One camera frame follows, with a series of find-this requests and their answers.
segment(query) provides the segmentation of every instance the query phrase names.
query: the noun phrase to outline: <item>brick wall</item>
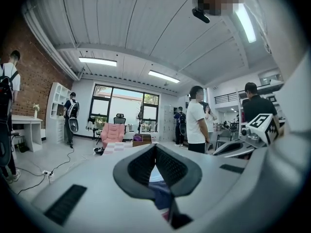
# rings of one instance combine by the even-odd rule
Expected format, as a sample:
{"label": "brick wall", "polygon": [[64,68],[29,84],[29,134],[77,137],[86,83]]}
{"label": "brick wall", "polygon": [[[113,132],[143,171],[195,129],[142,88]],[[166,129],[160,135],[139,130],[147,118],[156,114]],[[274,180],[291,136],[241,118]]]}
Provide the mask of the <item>brick wall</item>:
{"label": "brick wall", "polygon": [[33,103],[40,106],[38,118],[43,120],[41,128],[45,128],[45,115],[53,82],[59,82],[68,89],[73,80],[66,76],[62,69],[44,51],[24,21],[18,15],[12,23],[0,47],[1,63],[8,62],[13,50],[20,52],[17,70],[20,74],[20,92],[13,105],[14,115],[34,116]]}

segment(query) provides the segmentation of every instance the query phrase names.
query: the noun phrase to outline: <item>cardboard box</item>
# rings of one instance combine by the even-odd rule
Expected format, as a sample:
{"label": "cardboard box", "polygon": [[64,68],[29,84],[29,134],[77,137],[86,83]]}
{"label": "cardboard box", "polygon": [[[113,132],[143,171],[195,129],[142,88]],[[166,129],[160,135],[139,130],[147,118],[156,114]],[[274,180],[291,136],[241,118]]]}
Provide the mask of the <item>cardboard box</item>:
{"label": "cardboard box", "polygon": [[134,136],[140,136],[142,138],[142,141],[141,142],[133,141],[133,147],[152,143],[150,134],[135,134]]}

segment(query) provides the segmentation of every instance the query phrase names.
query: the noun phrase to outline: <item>white floor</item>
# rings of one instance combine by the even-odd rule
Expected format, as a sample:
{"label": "white floor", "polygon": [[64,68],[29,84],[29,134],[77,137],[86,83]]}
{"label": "white floor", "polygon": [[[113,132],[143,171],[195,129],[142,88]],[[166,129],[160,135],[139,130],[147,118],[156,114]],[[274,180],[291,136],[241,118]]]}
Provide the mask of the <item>white floor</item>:
{"label": "white floor", "polygon": [[[61,165],[54,171],[54,180],[64,175],[71,168],[81,164],[84,161],[88,161],[94,158],[100,158],[98,155],[94,155],[93,148],[101,147],[101,142],[96,145],[95,140],[75,137],[73,140],[74,143],[74,152],[70,154],[70,162]],[[163,143],[166,147],[170,147],[174,145],[174,142],[166,142]],[[31,173],[21,170],[21,177],[17,182],[13,182],[10,184],[11,189],[15,193],[19,193],[22,189],[27,189],[34,185],[39,184],[44,175],[42,175],[42,171],[52,171],[53,168],[58,165],[69,161],[67,154],[72,152],[73,149],[70,146],[64,144],[50,144],[47,141],[43,142],[43,150],[37,152],[27,151],[25,153],[20,153],[17,151],[17,160],[15,161],[16,167],[18,169],[22,168],[29,172],[32,172],[36,175],[34,176]],[[35,196],[45,187],[49,185],[49,180],[47,177],[43,180],[43,182],[31,189],[26,191],[22,191],[20,196],[26,199],[27,201],[32,201]]]}

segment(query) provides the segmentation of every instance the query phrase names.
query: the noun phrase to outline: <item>shoe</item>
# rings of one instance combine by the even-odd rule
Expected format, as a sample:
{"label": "shoe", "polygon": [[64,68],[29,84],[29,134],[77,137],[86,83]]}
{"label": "shoe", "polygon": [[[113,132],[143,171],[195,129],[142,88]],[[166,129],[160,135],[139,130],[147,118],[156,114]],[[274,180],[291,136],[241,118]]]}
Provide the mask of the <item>shoe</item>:
{"label": "shoe", "polygon": [[16,182],[20,178],[20,170],[16,169],[16,175],[13,175],[13,181]]}
{"label": "shoe", "polygon": [[11,178],[10,177],[4,177],[3,176],[3,178],[5,179],[5,181],[8,183],[8,184],[12,184],[12,180],[11,180]]}

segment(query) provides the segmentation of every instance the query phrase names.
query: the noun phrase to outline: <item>fluorescent light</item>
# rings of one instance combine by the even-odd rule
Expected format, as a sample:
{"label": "fluorescent light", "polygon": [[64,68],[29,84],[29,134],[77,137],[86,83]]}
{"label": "fluorescent light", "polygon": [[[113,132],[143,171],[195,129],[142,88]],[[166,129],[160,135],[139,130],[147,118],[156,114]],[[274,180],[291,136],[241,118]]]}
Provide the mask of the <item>fluorescent light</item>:
{"label": "fluorescent light", "polygon": [[162,73],[151,71],[151,70],[149,71],[149,75],[152,75],[152,76],[155,76],[155,77],[158,77],[158,78],[161,78],[161,79],[165,79],[165,80],[168,80],[168,81],[172,81],[174,83],[180,82],[180,80],[174,79],[174,78],[166,76],[166,75],[164,75]]}
{"label": "fluorescent light", "polygon": [[105,59],[98,59],[98,58],[88,58],[88,57],[79,57],[79,60],[84,63],[93,63],[93,64],[101,64],[107,66],[117,66],[117,62],[114,60],[105,60]]}
{"label": "fluorescent light", "polygon": [[244,4],[242,3],[239,4],[239,9],[236,11],[236,13],[245,30],[248,42],[249,43],[255,42],[256,36],[255,36],[254,28],[253,28],[251,20],[249,19],[249,16],[244,7]]}

